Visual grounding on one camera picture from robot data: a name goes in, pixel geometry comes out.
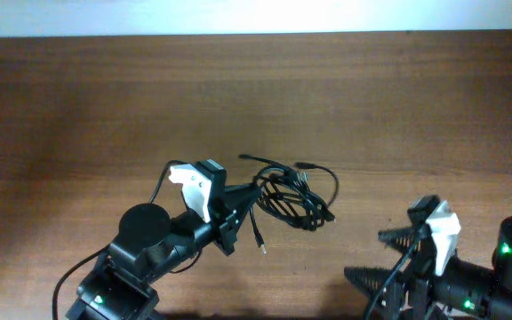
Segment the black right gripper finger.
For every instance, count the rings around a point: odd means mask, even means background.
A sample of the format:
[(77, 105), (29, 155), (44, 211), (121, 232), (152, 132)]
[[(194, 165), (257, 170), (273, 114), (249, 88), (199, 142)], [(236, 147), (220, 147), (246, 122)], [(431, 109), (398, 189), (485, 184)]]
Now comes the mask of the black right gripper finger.
[(385, 268), (344, 267), (344, 276), (370, 300), (379, 293), (376, 307), (381, 307), (383, 285), (390, 277), (391, 270)]
[(392, 228), (378, 232), (378, 240), (403, 256), (416, 256), (425, 239), (424, 227)]

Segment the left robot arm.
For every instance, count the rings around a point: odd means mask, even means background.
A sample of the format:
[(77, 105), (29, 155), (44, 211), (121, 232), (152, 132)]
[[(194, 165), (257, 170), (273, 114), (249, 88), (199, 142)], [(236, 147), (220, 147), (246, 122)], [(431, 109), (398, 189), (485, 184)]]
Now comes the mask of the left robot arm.
[(161, 319), (152, 283), (198, 258), (215, 244), (227, 256), (237, 232), (261, 195), (254, 184), (227, 186), (209, 201), (210, 222), (188, 209), (171, 218), (158, 204), (137, 204), (120, 219), (118, 234), (84, 263), (96, 259), (78, 285), (68, 319)]

